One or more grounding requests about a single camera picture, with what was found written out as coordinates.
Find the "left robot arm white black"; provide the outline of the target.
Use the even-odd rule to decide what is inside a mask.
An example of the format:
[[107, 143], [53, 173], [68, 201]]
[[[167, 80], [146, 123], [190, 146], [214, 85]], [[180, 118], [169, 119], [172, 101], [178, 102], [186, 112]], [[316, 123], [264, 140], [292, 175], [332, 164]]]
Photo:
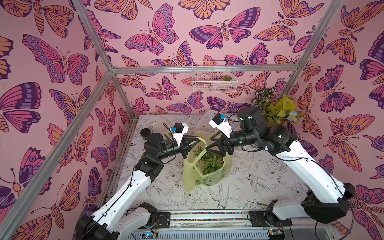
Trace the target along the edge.
[[156, 179], [164, 168], [163, 159], [178, 154], [187, 158], [189, 152], [202, 140], [182, 135], [181, 142], [165, 140], [153, 133], [144, 143], [144, 153], [134, 166], [131, 177], [114, 196], [91, 216], [82, 216], [76, 225], [77, 240], [126, 240], [137, 229], [155, 224], [157, 209], [141, 204], [129, 215], [136, 198]]

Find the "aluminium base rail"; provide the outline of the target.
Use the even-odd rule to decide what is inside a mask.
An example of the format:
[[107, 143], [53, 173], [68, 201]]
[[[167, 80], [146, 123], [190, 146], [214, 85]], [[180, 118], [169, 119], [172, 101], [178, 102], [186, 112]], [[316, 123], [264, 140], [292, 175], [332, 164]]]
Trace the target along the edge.
[[296, 218], [269, 225], [264, 210], [130, 209], [112, 225], [98, 221], [92, 240], [340, 240], [338, 223]]

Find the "pineapple front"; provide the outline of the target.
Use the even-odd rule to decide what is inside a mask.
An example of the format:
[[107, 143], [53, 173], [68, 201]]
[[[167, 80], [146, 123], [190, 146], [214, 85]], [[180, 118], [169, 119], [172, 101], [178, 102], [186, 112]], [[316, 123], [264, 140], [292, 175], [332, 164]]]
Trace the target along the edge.
[[211, 152], [208, 152], [211, 154], [210, 160], [204, 164], [203, 166], [203, 174], [208, 175], [211, 173], [214, 173], [215, 171], [221, 169], [224, 165], [223, 157]]

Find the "small black round jar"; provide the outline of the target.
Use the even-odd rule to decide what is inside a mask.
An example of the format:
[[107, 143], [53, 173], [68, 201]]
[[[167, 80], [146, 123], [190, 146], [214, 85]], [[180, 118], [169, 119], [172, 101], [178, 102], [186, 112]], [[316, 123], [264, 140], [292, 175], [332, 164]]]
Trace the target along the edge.
[[152, 131], [151, 129], [149, 128], [143, 128], [141, 131], [140, 131], [140, 135], [141, 137], [143, 138], [143, 140], [147, 140], [148, 137], [152, 134]]

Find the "white plastic perforated basket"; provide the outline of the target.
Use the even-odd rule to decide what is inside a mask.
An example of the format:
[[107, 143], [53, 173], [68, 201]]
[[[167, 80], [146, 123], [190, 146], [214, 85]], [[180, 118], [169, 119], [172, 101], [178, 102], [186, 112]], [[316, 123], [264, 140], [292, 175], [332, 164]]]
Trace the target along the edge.
[[214, 115], [217, 113], [217, 111], [209, 110], [207, 111], [198, 124], [195, 126], [195, 132], [206, 132], [206, 133], [219, 133], [220, 131], [218, 129], [214, 129], [209, 125], [209, 121], [214, 117]]

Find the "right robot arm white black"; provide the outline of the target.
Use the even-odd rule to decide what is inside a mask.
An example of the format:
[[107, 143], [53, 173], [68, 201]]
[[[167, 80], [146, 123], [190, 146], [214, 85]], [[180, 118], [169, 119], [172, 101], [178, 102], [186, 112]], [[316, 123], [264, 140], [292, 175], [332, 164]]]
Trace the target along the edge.
[[240, 130], [233, 131], [226, 115], [216, 113], [209, 121], [219, 131], [211, 137], [208, 152], [221, 156], [232, 155], [236, 147], [256, 146], [267, 151], [290, 167], [308, 186], [300, 197], [287, 201], [273, 200], [264, 212], [270, 226], [292, 218], [311, 218], [318, 223], [330, 224], [345, 217], [350, 208], [348, 200], [355, 187], [344, 184], [324, 170], [304, 149], [286, 127], [268, 127], [261, 111], [248, 107], [237, 112]]

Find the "potted plant yellow green leaves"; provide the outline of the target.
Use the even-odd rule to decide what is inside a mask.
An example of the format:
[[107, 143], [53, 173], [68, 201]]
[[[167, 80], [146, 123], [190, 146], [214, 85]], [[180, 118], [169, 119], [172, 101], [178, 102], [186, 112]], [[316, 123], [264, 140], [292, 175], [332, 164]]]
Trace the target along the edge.
[[286, 94], [278, 99], [277, 88], [264, 88], [255, 92], [253, 107], [259, 109], [269, 127], [282, 125], [285, 122], [296, 122], [305, 116], [304, 111], [297, 110], [294, 99]]

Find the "pineapple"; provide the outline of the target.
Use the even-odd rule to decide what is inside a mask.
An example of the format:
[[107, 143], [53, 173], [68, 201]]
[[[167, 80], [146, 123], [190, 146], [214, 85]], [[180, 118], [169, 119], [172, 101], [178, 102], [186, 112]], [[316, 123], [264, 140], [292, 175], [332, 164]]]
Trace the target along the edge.
[[211, 158], [211, 154], [208, 153], [208, 152], [205, 152], [205, 149], [203, 149], [203, 147], [198, 147], [198, 149], [196, 151], [194, 151], [194, 160], [193, 162], [196, 162], [196, 163], [204, 163], [206, 164], [210, 158]]
[[223, 157], [211, 152], [208, 152], [211, 154], [210, 160], [204, 164], [203, 166], [203, 174], [208, 175], [211, 173], [214, 173], [215, 171], [221, 169], [224, 165]]

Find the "yellow-green plastic bag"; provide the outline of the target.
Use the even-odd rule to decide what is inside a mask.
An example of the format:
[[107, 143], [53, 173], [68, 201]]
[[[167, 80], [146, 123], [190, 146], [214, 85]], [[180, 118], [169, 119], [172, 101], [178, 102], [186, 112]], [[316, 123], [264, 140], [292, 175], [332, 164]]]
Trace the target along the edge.
[[206, 147], [213, 143], [213, 133], [198, 131], [193, 134], [200, 142], [193, 147], [184, 160], [183, 183], [190, 192], [198, 185], [212, 186], [224, 179], [232, 167], [232, 156], [220, 156], [208, 152]]

